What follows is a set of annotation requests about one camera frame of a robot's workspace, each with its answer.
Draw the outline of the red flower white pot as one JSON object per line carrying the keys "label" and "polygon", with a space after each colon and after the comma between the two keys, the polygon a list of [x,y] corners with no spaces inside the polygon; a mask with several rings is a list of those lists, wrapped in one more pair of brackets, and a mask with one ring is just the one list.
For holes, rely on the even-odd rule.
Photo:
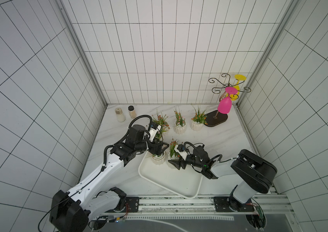
{"label": "red flower white pot", "polygon": [[169,155],[168,155],[168,165],[170,168],[174,168],[179,170],[175,165],[173,165],[170,161],[179,161],[181,156],[178,152],[175,151],[175,146],[178,145],[178,140],[172,140],[169,147]]}

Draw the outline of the pink flower white pot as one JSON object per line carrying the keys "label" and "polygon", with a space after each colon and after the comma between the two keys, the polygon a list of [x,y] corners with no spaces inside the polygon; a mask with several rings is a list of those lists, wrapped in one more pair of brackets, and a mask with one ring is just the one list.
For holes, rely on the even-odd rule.
{"label": "pink flower white pot", "polygon": [[162,165],[167,161],[167,155],[166,154],[161,154],[161,155],[152,155],[152,162],[155,165]]}

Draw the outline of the white rectangular storage tray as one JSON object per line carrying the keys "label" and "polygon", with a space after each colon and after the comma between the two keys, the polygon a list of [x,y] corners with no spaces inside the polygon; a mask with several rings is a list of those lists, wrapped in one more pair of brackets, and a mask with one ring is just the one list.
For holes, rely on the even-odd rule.
{"label": "white rectangular storage tray", "polygon": [[200,190],[203,176],[191,168],[177,170],[168,162],[168,156],[158,160],[147,152],[138,168],[139,175],[180,197],[195,198]]}

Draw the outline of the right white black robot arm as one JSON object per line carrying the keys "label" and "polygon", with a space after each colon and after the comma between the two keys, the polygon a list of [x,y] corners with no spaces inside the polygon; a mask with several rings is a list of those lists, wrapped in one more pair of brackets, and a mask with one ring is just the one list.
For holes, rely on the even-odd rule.
{"label": "right white black robot arm", "polygon": [[210,158],[204,145],[195,146],[190,142],[176,145],[174,151],[178,159],[168,162],[178,170],[191,166],[208,179],[234,174],[242,179],[224,201],[215,200],[221,207],[227,207],[233,212],[252,205],[251,198],[255,194],[268,193],[277,174],[277,168],[273,164],[247,149],[242,149],[237,157],[225,161],[221,160],[222,154]]}

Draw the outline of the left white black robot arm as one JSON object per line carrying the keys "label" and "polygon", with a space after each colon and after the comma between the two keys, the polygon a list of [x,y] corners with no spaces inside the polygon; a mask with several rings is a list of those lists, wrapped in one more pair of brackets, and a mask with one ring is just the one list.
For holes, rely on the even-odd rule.
{"label": "left white black robot arm", "polygon": [[102,188],[116,172],[123,169],[136,155],[152,151],[163,142],[157,138],[162,126],[149,115],[134,118],[126,134],[116,143],[104,148],[103,162],[86,178],[68,191],[59,190],[46,213],[58,232],[83,232],[87,227],[99,230],[107,223],[117,222],[108,211],[123,212],[130,209],[127,195],[118,187],[103,192]]}

